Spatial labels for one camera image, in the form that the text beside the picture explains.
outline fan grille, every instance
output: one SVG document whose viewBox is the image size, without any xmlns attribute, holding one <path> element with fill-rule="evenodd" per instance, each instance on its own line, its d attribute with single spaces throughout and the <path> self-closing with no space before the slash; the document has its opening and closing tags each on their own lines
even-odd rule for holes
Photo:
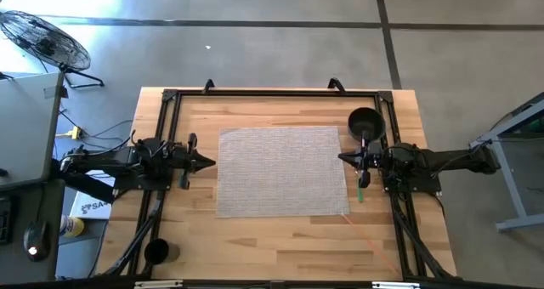
<svg viewBox="0 0 544 289">
<path fill-rule="evenodd" d="M 58 27 L 20 11 L 0 14 L 0 28 L 9 40 L 46 63 L 84 71 L 91 65 L 87 50 Z"/>
</svg>

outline woven placemat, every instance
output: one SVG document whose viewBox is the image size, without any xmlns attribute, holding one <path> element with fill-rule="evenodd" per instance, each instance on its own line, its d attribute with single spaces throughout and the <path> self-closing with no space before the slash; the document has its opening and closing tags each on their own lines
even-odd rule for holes
<svg viewBox="0 0 544 289">
<path fill-rule="evenodd" d="M 219 136 L 217 216 L 349 213 L 336 127 L 241 128 Z"/>
</svg>

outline gray floor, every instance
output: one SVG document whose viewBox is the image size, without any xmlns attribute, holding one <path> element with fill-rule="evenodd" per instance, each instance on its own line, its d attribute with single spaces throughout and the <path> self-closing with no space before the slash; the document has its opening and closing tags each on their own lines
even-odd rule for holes
<svg viewBox="0 0 544 289">
<path fill-rule="evenodd" d="M 544 23 L 542 0 L 385 1 L 392 22 Z M 0 9 L 133 19 L 379 21 L 376 0 L 4 0 Z M 338 77 L 347 88 L 391 88 L 381 30 L 60 27 L 89 50 L 88 72 L 107 84 L 71 90 L 63 102 L 90 133 L 132 118 L 142 86 L 202 86 L 213 78 L 222 87 L 323 87 Z M 541 31 L 393 31 L 392 37 L 402 86 L 416 90 L 431 149 L 466 147 L 544 88 Z M 43 72 L 10 41 L 0 40 L 0 52 L 0 71 Z M 59 130 L 69 128 L 61 118 Z M 129 128 L 108 135 L 125 137 Z M 73 145 L 57 142 L 59 153 Z M 544 286 L 544 227 L 496 233 L 495 221 L 515 215 L 502 176 L 458 171 L 440 178 L 459 275 Z M 531 209 L 542 206 L 544 196 L 528 196 Z M 99 235 L 100 226 L 92 225 L 88 235 Z M 62 246 L 58 274 L 86 276 L 96 243 Z M 74 253 L 89 260 L 74 263 L 67 256 Z"/>
</svg>

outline wooden table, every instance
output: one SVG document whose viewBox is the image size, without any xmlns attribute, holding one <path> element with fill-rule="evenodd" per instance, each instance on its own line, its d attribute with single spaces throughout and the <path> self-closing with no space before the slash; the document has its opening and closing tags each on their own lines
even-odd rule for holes
<svg viewBox="0 0 544 289">
<path fill-rule="evenodd" d="M 154 136 L 164 89 L 142 88 L 133 123 L 135 138 Z M 393 94 L 402 141 L 425 148 L 427 143 L 414 91 L 396 90 Z M 186 142 L 189 133 L 196 133 L 199 152 L 216 161 L 222 128 L 337 126 L 342 150 L 348 151 L 357 145 L 348 135 L 348 115 L 362 106 L 373 108 L 374 102 L 367 98 L 185 97 L 181 103 L 176 141 Z M 172 111 L 170 107 L 167 118 Z M 389 143 L 392 144 L 389 130 Z M 182 253 L 177 261 L 156 266 L 153 277 L 399 280 L 400 275 L 393 272 L 361 237 L 362 234 L 370 239 L 400 269 L 391 207 L 388 195 L 382 192 L 382 181 L 377 172 L 371 170 L 372 184 L 364 190 L 365 200 L 360 203 L 354 169 L 348 165 L 344 165 L 344 169 L 351 212 L 348 217 L 354 226 L 341 216 L 216 218 L 217 167 L 193 174 L 190 190 L 174 187 L 167 193 L 159 234 L 159 237 L 177 243 Z M 178 178 L 174 175 L 173 186 L 178 185 Z M 98 271 L 109 268 L 133 238 L 141 196 L 142 192 L 131 191 L 113 205 Z M 455 274 L 438 202 L 426 194 L 414 194 L 414 202 L 423 241 L 442 266 Z M 407 248 L 413 258 L 412 247 Z"/>
</svg>

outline gray desk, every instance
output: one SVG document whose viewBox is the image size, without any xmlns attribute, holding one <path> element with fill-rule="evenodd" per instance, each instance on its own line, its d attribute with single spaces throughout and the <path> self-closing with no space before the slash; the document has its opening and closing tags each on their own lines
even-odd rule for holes
<svg viewBox="0 0 544 289">
<path fill-rule="evenodd" d="M 42 197 L 40 219 L 46 220 L 49 225 L 49 240 L 51 249 L 49 256 L 40 262 L 32 262 L 23 248 L 23 234 L 25 229 L 36 218 L 40 198 Z M 62 180 L 54 180 L 42 187 L 32 184 L 17 190 L 3 192 L 15 200 L 14 227 L 12 241 L 0 246 L 0 283 L 26 283 L 32 281 L 54 280 L 57 264 L 59 244 L 60 215 L 62 213 L 62 197 L 65 184 Z"/>
<path fill-rule="evenodd" d="M 0 246 L 2 284 L 54 279 L 65 183 L 41 182 L 48 181 L 62 82 L 61 73 L 0 81 L 0 168 L 9 172 L 0 177 L 0 195 L 14 201 L 12 241 Z M 37 213 L 48 223 L 51 246 L 47 258 L 32 262 L 23 234 Z"/>
</svg>

